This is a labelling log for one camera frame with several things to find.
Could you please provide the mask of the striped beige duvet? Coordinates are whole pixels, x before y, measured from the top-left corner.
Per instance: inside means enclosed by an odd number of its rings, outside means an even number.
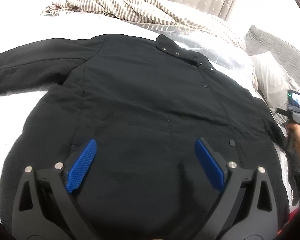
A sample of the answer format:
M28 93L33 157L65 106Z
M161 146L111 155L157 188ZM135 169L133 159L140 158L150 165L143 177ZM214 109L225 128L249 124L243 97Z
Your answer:
M54 0L42 14L92 13L117 18L163 34L179 46L199 52L226 74L258 89L245 41L225 20L167 0Z

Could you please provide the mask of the grey pillow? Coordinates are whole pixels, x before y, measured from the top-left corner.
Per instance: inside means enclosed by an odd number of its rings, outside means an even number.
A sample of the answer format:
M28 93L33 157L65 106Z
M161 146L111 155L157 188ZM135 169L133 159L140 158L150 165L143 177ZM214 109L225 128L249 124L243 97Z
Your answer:
M278 108L286 109L288 91L300 93L300 86L273 57L271 52L250 57L255 67L258 88L273 114L278 125L284 124L288 118L276 112Z

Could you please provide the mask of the black quilted coat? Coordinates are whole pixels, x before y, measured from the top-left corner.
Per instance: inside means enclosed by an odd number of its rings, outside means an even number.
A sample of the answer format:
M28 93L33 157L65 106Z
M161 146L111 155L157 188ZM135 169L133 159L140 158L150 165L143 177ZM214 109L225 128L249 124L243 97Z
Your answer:
M25 167L63 162L86 137L98 150L75 200L104 239L190 239L200 230L217 192L194 154L198 138L240 167L264 167L279 227L287 223L282 131L263 100L204 55L164 35L54 38L0 54L0 94L46 83L4 163L7 230Z

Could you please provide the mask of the grey quilted headboard cover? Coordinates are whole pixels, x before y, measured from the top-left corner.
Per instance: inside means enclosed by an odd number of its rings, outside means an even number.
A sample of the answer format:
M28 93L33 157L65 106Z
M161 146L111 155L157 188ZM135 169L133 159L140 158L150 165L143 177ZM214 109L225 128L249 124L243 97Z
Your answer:
M300 86L300 51L280 38L254 25L250 27L244 37L248 55L258 55L271 52L275 60Z

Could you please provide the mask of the light grey checked bedsheet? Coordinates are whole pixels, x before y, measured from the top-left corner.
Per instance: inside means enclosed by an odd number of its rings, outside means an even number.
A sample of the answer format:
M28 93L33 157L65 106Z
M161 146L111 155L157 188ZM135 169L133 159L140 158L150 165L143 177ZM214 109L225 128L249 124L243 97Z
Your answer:
M69 15L61 16L38 15L34 17L15 15L8 18L0 15L0 54L17 47L43 40L54 38L87 40L101 35L125 35L152 41L156 40L159 36L147 29L141 29L140 27L131 25L125 21L91 13L71 13ZM0 98L7 98L9 92L32 92L45 85L49 85L49 89L51 88L51 84L46 83L34 88L7 91L0 94ZM248 85L245 89L251 93L253 87ZM17 106L16 103L0 106L0 182L5 160L15 142L21 136L26 122L26 120L21 120L21 115L17 111ZM290 184L285 182L285 175L283 174L283 167L286 166L286 159L283 156L282 151L279 150L278 145L275 146L275 149L280 161L282 181L286 188L290 205Z

